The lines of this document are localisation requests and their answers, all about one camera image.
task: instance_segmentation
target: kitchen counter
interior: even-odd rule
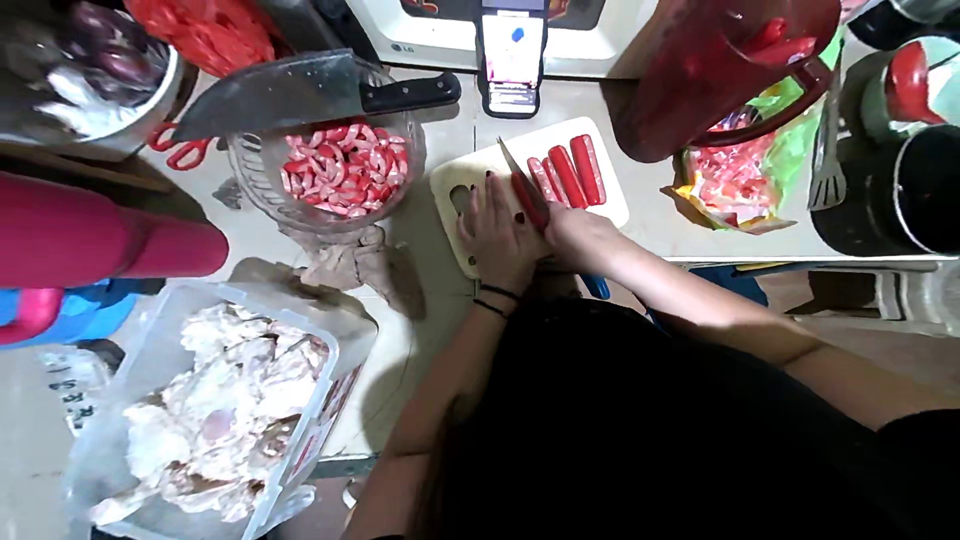
[[[859,58],[845,54],[844,63]],[[397,79],[429,77],[433,71],[394,68]],[[613,166],[630,208],[623,228],[630,238],[667,259],[683,262],[750,262],[852,259],[830,249],[814,231],[806,211],[809,164],[803,169],[781,217],[797,221],[785,230],[753,236],[733,231],[713,231],[688,221],[674,199],[664,193],[674,183],[669,160],[644,164],[629,159],[613,140],[604,90],[596,82],[552,81],[543,83],[541,108],[531,120],[500,120],[488,117],[480,106],[473,76],[458,75],[463,98],[455,106],[417,113],[426,136],[426,170],[505,139],[578,116],[589,116],[607,142]],[[201,75],[194,94],[212,84]],[[232,175],[226,153],[212,146],[206,161],[188,172],[166,168],[165,156],[149,148],[140,157],[186,191],[203,207],[207,218],[227,235],[230,256],[213,281],[229,278],[243,258],[262,258],[294,267],[305,266],[306,254],[291,239],[279,233],[263,212],[246,204],[228,209],[211,193]],[[410,321],[386,306],[368,286],[350,291],[376,319],[379,335],[359,380],[324,446],[324,454],[367,454],[382,449],[403,404],[425,372],[430,358],[443,346],[466,312],[473,283],[460,272],[438,218],[426,179],[418,181],[391,218],[380,224],[388,241],[405,245],[416,261],[426,294],[427,318]]]

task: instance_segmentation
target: red thermos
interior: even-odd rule
[[[651,33],[657,52],[613,126],[620,147],[634,160],[652,163],[691,144],[730,146],[769,134],[827,91],[832,75],[818,55],[836,32],[839,0],[673,1],[682,5]],[[763,43],[773,29],[781,32]],[[803,55],[789,54],[791,44],[811,42],[812,50],[799,49]],[[750,49],[758,43],[762,48]],[[804,95],[785,110],[743,129],[708,132],[791,76]]]
[[[0,172],[0,288],[22,289],[16,318],[0,327],[0,344],[49,328],[64,288],[104,278],[206,276],[227,254],[227,238],[212,225]]]

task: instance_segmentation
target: black pot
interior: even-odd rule
[[[960,255],[960,127],[931,126],[845,163],[847,198],[812,213],[817,233],[855,257]]]

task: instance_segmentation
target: white cutting board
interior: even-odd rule
[[[570,139],[584,134],[590,135],[590,138],[593,139],[593,148],[596,149],[597,153],[597,164],[600,166],[600,174],[603,175],[604,187],[607,189],[607,202],[597,207],[590,207],[587,211],[610,218],[617,228],[623,227],[630,219],[630,211],[627,209],[627,201],[623,198],[620,182],[617,181],[616,173],[613,172],[613,164],[607,154],[607,146],[600,137],[600,130],[597,129],[593,120],[581,116],[504,142],[520,169],[529,178],[530,171],[527,170],[527,159],[537,158],[542,160],[546,158],[547,152],[558,144],[565,146],[566,151],[569,152]],[[457,234],[457,210],[450,201],[450,191],[457,185],[463,185],[469,189],[471,184],[476,184],[477,189],[480,189],[481,201],[483,201],[486,193],[483,189],[484,178],[488,170],[497,173],[500,178],[510,178],[510,166],[503,157],[499,145],[493,145],[468,156],[448,161],[430,173],[430,188],[433,190],[433,197],[437,203],[440,219],[444,223],[446,237],[450,240],[450,247],[453,248],[453,255],[457,258],[460,269],[464,271],[464,274],[475,280],[478,278],[476,268],[468,262],[473,254],[464,249],[460,236]],[[520,203],[511,189],[508,189],[507,196],[510,198],[512,213],[521,211]]]

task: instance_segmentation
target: wrist band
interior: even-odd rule
[[[520,297],[517,296],[516,294],[510,292],[510,291],[507,290],[507,289],[502,289],[502,288],[500,288],[500,287],[495,287],[495,286],[493,286],[493,285],[487,285],[487,284],[485,284],[485,283],[480,283],[480,290],[489,290],[490,292],[495,292],[496,294],[499,294],[500,296],[506,296],[507,298],[509,298],[509,299],[511,299],[511,300],[514,300],[514,301],[516,301],[516,302],[519,302],[519,301],[520,301]]]
[[[478,300],[478,299],[476,299],[476,298],[473,299],[473,303],[474,303],[474,304],[477,304],[478,306],[485,307],[485,308],[489,309],[490,311],[496,313],[497,315],[500,315],[501,317],[503,317],[504,320],[507,320],[507,314],[504,313],[502,309],[499,309],[499,308],[497,308],[497,307],[493,307],[493,306],[491,306],[490,304],[487,304],[486,302],[484,302],[484,301],[482,301],[482,300]]]

